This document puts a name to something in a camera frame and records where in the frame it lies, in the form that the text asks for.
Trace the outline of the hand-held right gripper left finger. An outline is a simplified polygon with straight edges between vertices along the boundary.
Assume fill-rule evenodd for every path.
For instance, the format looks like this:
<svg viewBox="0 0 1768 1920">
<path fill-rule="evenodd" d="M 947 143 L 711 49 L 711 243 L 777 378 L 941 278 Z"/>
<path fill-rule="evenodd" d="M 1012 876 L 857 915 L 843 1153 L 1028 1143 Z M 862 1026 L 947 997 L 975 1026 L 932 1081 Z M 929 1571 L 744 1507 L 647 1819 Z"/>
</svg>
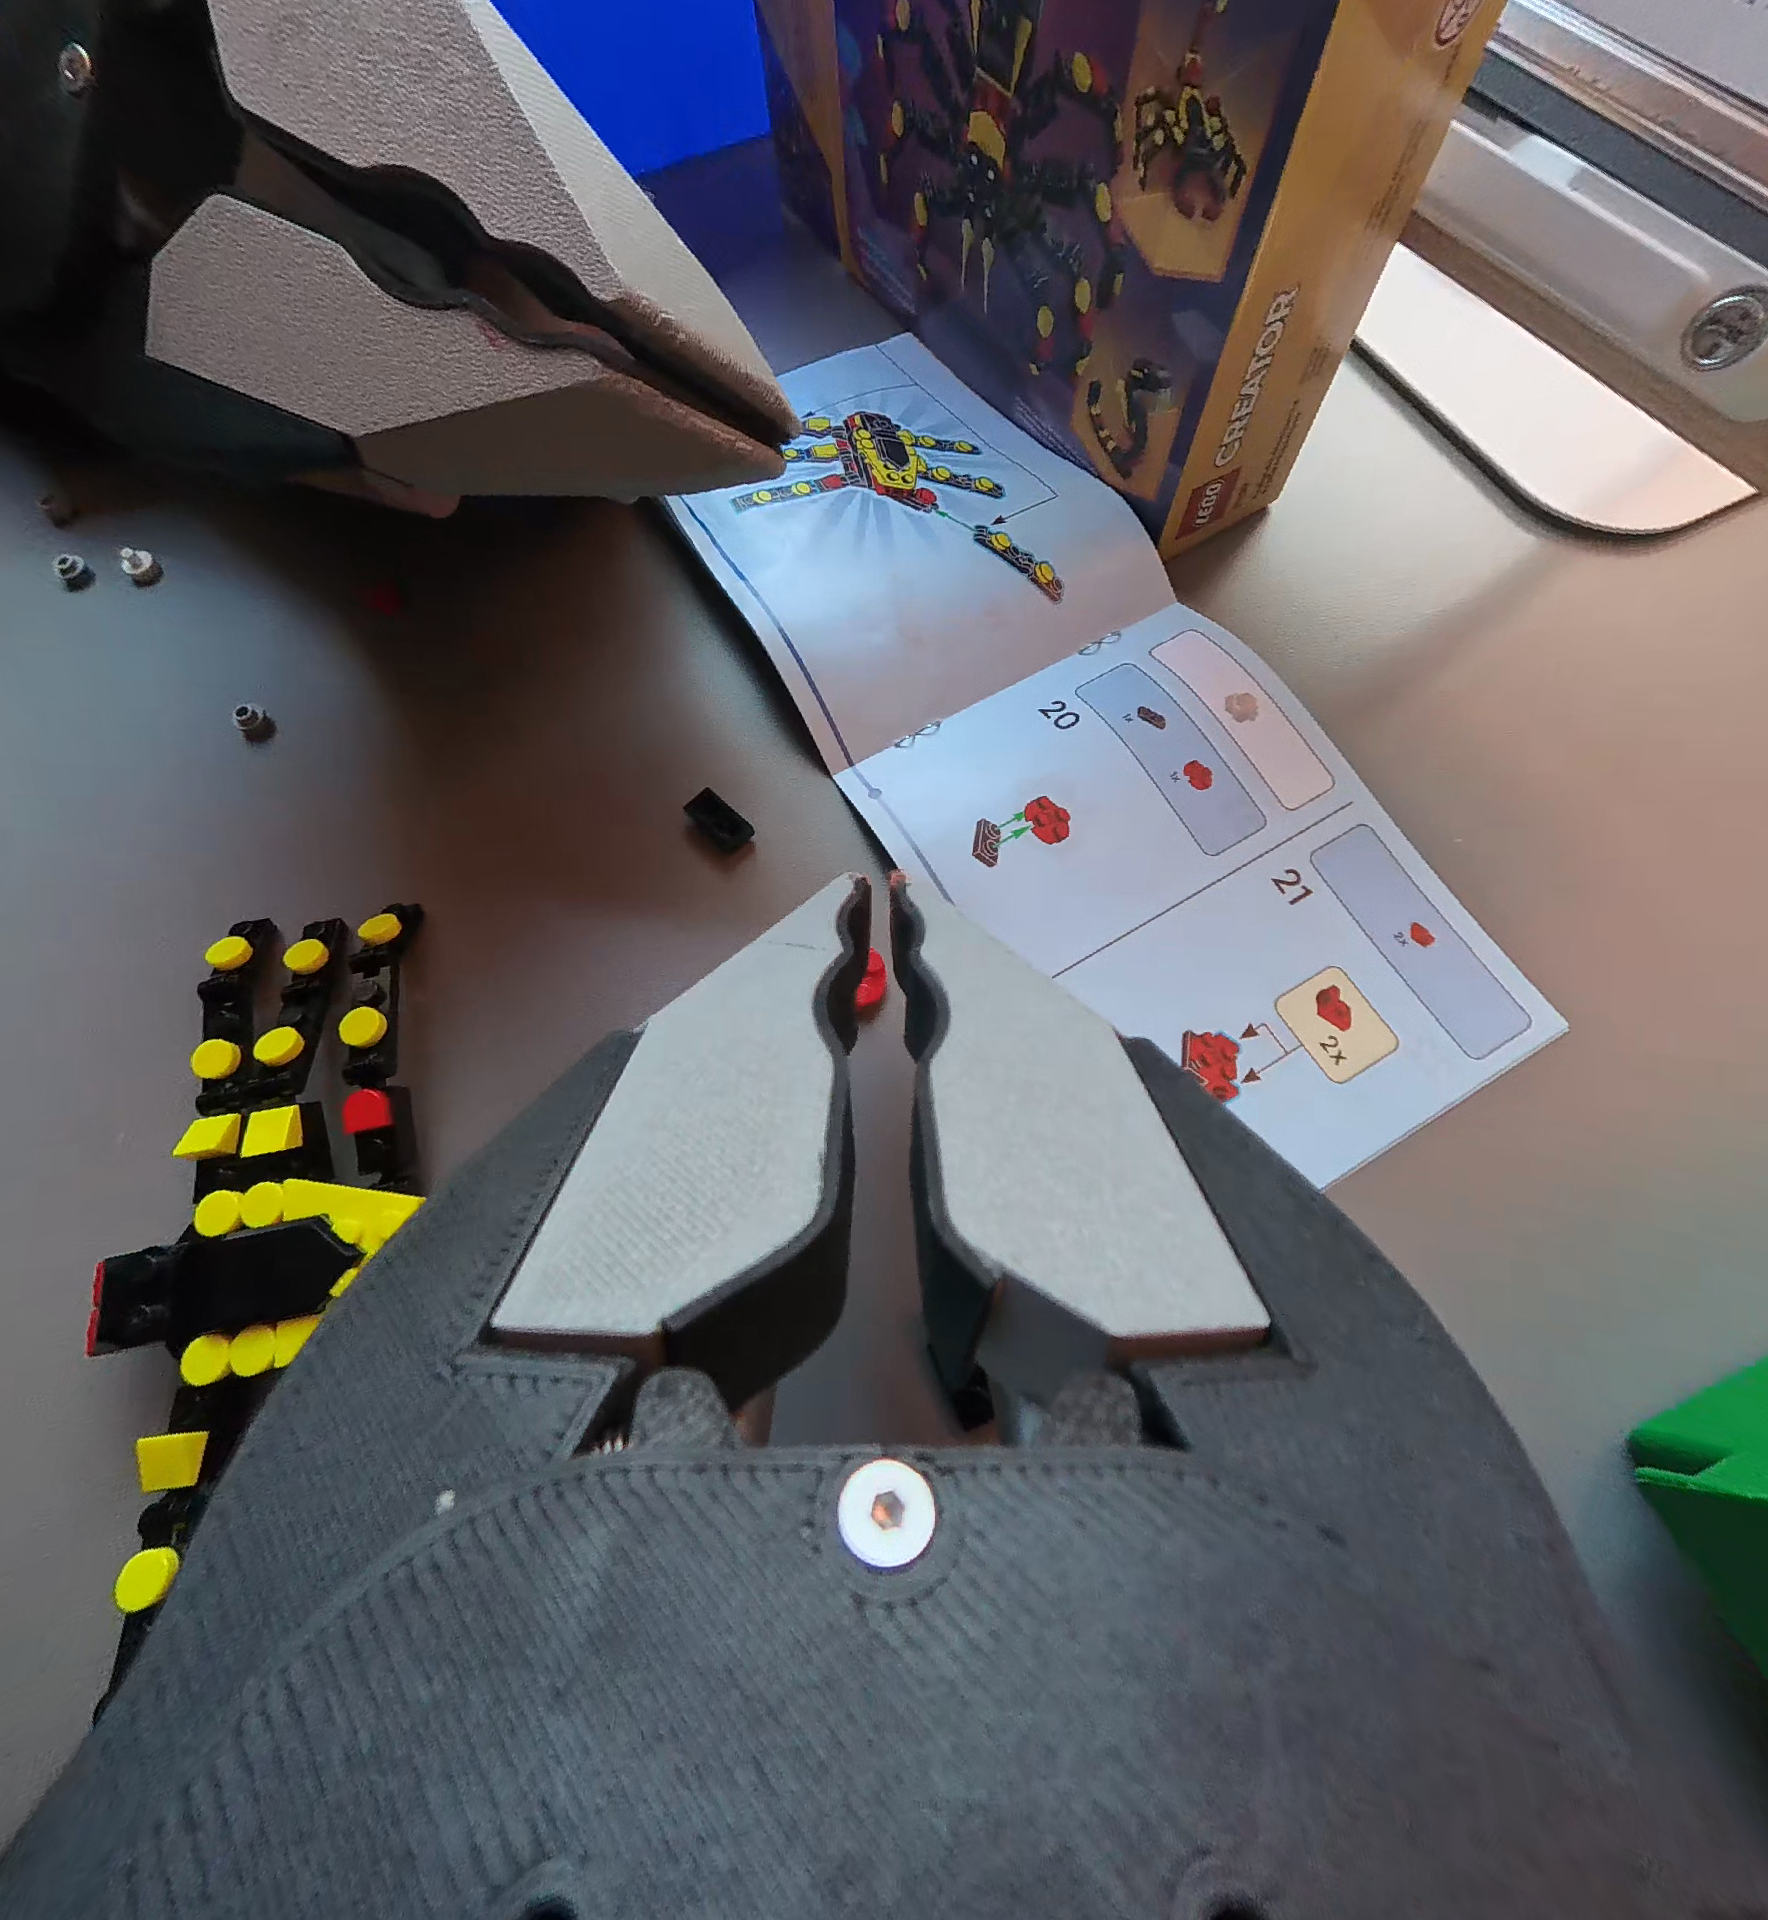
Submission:
<svg viewBox="0 0 1768 1920">
<path fill-rule="evenodd" d="M 848 1052 L 872 883 L 825 885 L 618 1046 L 598 1115 L 489 1327 L 757 1396 L 843 1310 Z"/>
</svg>

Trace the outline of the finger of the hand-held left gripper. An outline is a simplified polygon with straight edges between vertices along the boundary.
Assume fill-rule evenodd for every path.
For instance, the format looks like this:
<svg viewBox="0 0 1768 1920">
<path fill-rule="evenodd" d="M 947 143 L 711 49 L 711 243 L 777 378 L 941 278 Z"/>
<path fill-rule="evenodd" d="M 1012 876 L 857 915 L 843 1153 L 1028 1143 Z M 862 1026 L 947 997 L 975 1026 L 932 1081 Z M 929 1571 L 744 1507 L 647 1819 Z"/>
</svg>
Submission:
<svg viewBox="0 0 1768 1920">
<path fill-rule="evenodd" d="M 151 264 L 151 358 L 344 433 L 439 494 L 633 502 L 762 482 L 783 457 L 578 349 L 392 299 L 336 243 L 215 196 Z"/>
<path fill-rule="evenodd" d="M 245 128 L 224 196 L 392 299 L 578 349 L 785 442 L 798 419 L 703 262 L 486 3 L 209 7 Z"/>
</svg>

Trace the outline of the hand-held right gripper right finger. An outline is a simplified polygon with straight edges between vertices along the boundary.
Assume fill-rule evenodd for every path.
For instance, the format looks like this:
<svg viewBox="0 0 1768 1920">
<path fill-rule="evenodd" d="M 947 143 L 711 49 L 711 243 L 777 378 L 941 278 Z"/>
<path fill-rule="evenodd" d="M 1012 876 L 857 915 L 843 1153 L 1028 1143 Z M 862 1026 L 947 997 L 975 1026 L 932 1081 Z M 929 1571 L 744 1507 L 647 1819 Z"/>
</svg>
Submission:
<svg viewBox="0 0 1768 1920">
<path fill-rule="evenodd" d="M 891 912 L 946 1391 L 987 1368 L 1047 1406 L 1082 1373 L 1266 1340 L 1272 1315 L 1115 1026 L 902 874 Z"/>
</svg>

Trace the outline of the black yellow lego spider model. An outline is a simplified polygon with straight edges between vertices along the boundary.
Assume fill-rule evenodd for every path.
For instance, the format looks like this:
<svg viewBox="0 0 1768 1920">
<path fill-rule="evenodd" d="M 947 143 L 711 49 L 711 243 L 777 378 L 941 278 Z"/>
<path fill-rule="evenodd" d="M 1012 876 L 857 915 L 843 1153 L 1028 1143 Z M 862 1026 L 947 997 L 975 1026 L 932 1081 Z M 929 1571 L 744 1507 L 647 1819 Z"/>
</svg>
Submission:
<svg viewBox="0 0 1768 1920">
<path fill-rule="evenodd" d="M 275 1379 L 356 1270 L 417 1210 L 409 1093 L 395 1084 L 399 973 L 424 910 L 350 926 L 232 924 L 203 954 L 194 1172 L 181 1234 L 101 1261 L 85 1351 L 166 1351 L 163 1431 L 135 1441 L 147 1504 L 119 1572 L 122 1632 L 101 1709 L 172 1588 L 211 1494 Z"/>
</svg>

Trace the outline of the lego instruction booklet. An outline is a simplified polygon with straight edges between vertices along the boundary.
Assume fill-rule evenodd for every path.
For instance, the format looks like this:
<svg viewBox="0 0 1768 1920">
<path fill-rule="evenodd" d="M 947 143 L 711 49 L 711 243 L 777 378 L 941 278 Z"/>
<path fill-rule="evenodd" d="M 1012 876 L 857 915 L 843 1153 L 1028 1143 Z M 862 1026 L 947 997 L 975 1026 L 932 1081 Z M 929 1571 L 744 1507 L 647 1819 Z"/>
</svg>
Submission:
<svg viewBox="0 0 1768 1920">
<path fill-rule="evenodd" d="M 912 338 L 669 503 L 912 877 L 1321 1188 L 1566 1031 L 1122 500 Z"/>
</svg>

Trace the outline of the lego set box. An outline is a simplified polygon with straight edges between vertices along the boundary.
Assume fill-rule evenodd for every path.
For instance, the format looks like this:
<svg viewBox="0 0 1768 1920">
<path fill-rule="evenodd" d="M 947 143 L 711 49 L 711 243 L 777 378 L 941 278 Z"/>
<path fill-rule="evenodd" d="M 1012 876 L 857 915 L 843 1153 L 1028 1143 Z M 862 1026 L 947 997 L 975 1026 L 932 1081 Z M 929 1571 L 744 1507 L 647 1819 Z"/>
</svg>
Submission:
<svg viewBox="0 0 1768 1920">
<path fill-rule="evenodd" d="M 1269 508 L 1498 3 L 761 3 L 790 210 L 1164 558 Z"/>
</svg>

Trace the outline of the blue plastic bin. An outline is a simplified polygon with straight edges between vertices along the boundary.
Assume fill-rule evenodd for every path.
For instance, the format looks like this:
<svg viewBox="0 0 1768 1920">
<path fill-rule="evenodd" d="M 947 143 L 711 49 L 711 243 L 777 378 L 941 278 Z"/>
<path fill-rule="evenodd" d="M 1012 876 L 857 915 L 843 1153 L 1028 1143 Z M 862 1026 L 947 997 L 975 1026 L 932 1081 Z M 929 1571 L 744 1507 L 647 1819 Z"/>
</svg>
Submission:
<svg viewBox="0 0 1768 1920">
<path fill-rule="evenodd" d="M 771 130 L 752 3 L 500 3 L 633 178 Z"/>
</svg>

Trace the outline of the white stand base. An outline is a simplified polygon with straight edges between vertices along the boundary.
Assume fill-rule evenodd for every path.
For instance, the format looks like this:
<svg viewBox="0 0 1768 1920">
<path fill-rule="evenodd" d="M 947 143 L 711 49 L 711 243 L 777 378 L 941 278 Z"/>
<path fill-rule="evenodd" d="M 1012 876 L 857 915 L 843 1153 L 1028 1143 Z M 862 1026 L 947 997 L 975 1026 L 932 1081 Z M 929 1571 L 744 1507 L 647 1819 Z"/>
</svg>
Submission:
<svg viewBox="0 0 1768 1920">
<path fill-rule="evenodd" d="M 1548 520 L 1664 536 L 1757 497 L 1405 247 L 1390 255 L 1355 346 L 1502 489 Z"/>
</svg>

